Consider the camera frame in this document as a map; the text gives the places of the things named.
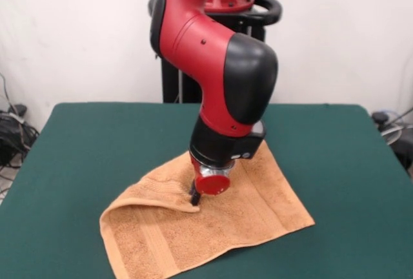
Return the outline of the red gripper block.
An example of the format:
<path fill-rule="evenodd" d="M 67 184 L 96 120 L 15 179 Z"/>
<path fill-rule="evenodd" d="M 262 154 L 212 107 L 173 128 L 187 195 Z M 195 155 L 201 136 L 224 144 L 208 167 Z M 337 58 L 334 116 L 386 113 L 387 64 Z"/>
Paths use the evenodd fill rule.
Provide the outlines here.
<path fill-rule="evenodd" d="M 191 205 L 199 205 L 202 194 L 218 195 L 230 187 L 230 171 L 233 161 L 224 167 L 204 165 L 191 157 L 195 176 L 189 190 Z"/>

